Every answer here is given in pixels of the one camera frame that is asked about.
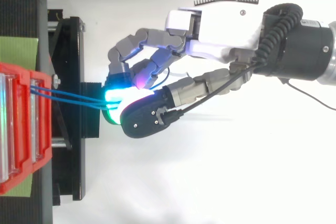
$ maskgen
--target green led light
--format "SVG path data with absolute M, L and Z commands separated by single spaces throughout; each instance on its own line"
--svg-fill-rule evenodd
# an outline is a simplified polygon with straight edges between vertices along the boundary
M 121 101 L 119 106 L 117 105 L 107 105 L 109 109 L 108 115 L 111 120 L 120 124 L 120 115 L 121 112 L 131 103 L 154 94 L 153 91 L 148 89 L 137 89 L 137 87 L 129 87 L 124 89 L 111 89 L 105 92 L 105 100 L 107 102 L 118 102 Z

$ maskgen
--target green paper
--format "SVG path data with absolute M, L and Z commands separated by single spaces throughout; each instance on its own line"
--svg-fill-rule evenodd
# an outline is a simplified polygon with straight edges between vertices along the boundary
M 35 70 L 37 55 L 37 38 L 1 37 L 0 62 Z M 21 184 L 5 195 L 8 197 L 30 197 L 33 175 L 30 174 Z
M 4 195 L 6 197 L 30 197 L 31 190 L 31 184 L 33 181 L 33 175 L 29 174 L 29 176 L 18 186 L 14 187 L 12 190 L 7 192 Z
M 0 62 L 35 70 L 37 38 L 0 37 Z

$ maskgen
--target black cable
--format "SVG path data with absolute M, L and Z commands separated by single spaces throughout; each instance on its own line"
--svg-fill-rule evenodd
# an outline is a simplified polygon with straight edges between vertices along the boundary
M 268 57 L 276 45 L 280 44 L 287 34 L 300 23 L 303 11 L 296 4 L 280 4 L 268 9 L 265 14 L 284 15 L 280 21 L 264 36 L 255 51 L 253 62 L 267 64 Z
M 321 102 L 319 99 L 313 97 L 311 94 L 308 94 L 308 93 L 304 92 L 303 90 L 298 89 L 297 87 L 293 86 L 292 84 L 289 83 L 289 80 L 286 81 L 284 84 L 287 84 L 287 85 L 288 85 L 289 87 L 291 87 L 292 89 L 295 89 L 296 91 L 299 91 L 300 93 L 305 94 L 306 96 L 308 96 L 308 97 L 314 99 L 315 101 L 321 103 L 323 106 L 327 107 L 328 109 L 330 109 L 330 110 L 335 110 L 335 111 L 336 111 L 336 109 L 334 109 L 334 108 L 332 108 L 332 107 L 326 105 L 325 103 Z
M 166 82 L 166 80 L 168 79 L 169 74 L 170 74 L 170 69 L 168 68 L 168 73 L 167 73 L 167 76 L 164 78 L 164 80 L 161 81 L 160 83 L 154 85 L 153 87 L 151 87 L 150 90 L 155 89 L 155 88 L 157 88 L 158 86 L 164 84 L 164 83 Z
M 242 72 L 236 74 L 230 80 L 228 80 L 224 85 L 222 85 L 218 89 L 216 89 L 214 92 L 208 94 L 206 97 L 204 97 L 204 98 L 200 99 L 199 101 L 193 103 L 192 105 L 186 107 L 184 110 L 181 110 L 181 113 L 184 114 L 186 112 L 189 112 L 190 110 L 192 110 L 192 109 L 196 108 L 197 106 L 201 105 L 202 103 L 206 102 L 210 98 L 214 97 L 215 95 L 219 94 L 224 89 L 226 89 L 227 87 L 229 87 L 232 83 L 234 83 L 240 77 L 242 77 L 243 75 L 249 73 L 250 71 L 253 71 L 257 67 L 259 67 L 259 65 L 257 65 L 257 66 L 251 66 L 251 67 L 248 67 L 247 69 L 243 70 Z

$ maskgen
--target black metal frame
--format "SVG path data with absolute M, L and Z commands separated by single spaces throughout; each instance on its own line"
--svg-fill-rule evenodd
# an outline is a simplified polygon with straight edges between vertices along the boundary
M 101 83 L 83 82 L 81 25 L 80 18 L 70 17 L 60 20 L 56 30 L 49 32 L 49 53 L 61 80 L 58 90 L 99 98 Z M 53 102 L 53 108 L 52 136 L 69 141 L 66 148 L 52 149 L 55 204 L 59 203 L 59 195 L 82 200 L 85 196 L 85 138 L 99 137 L 100 112 L 68 103 Z

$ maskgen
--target metal rod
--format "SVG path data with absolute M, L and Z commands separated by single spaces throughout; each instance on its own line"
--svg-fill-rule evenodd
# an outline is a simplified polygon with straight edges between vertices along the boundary
M 53 137 L 52 139 L 53 139 L 53 141 L 52 141 L 51 145 L 52 145 L 53 148 L 66 148 L 67 147 L 64 138 Z
M 49 21 L 48 22 L 48 31 L 56 31 L 58 22 L 56 21 Z

